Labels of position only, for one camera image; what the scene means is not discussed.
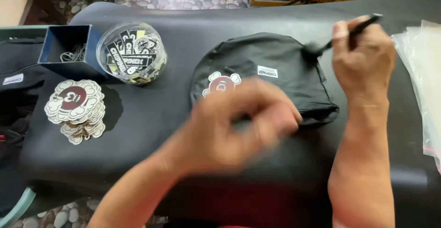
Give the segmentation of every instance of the blurred hand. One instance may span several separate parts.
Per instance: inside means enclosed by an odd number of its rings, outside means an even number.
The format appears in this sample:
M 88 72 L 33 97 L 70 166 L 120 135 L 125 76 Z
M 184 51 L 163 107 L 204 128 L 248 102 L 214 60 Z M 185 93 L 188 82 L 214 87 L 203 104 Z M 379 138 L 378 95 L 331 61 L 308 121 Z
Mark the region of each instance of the blurred hand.
M 349 31 L 367 19 L 368 16 L 362 16 L 350 22 L 337 22 L 333 28 L 334 72 L 349 104 L 377 105 L 387 101 L 394 68 L 395 48 L 380 25 L 368 26 L 350 41 Z
M 248 114 L 251 126 L 236 132 L 232 120 Z M 237 172 L 247 160 L 295 132 L 300 113 L 282 90 L 259 79 L 244 80 L 234 91 L 201 99 L 190 119 L 159 151 L 180 174 Z

